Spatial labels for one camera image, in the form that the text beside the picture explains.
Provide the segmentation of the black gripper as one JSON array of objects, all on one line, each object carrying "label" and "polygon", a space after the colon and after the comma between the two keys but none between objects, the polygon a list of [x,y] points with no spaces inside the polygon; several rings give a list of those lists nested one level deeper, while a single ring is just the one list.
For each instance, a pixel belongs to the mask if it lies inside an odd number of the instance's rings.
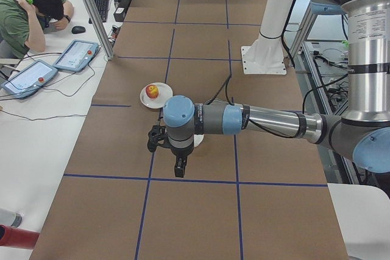
[{"label": "black gripper", "polygon": [[171,152],[175,155],[174,175],[177,178],[183,178],[185,176],[188,155],[191,154],[191,148],[173,148]]}]

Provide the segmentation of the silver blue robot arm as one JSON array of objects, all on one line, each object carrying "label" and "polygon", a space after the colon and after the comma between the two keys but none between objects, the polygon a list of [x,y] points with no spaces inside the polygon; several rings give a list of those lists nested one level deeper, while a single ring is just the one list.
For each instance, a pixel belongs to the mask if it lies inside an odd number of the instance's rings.
[{"label": "silver blue robot arm", "polygon": [[250,105],[194,104],[185,96],[163,107],[162,126],[148,149],[170,149],[174,172],[185,173],[194,137],[235,135],[245,129],[319,144],[375,173],[389,171],[389,0],[313,0],[337,5],[348,16],[349,96],[340,116],[278,111]]}]

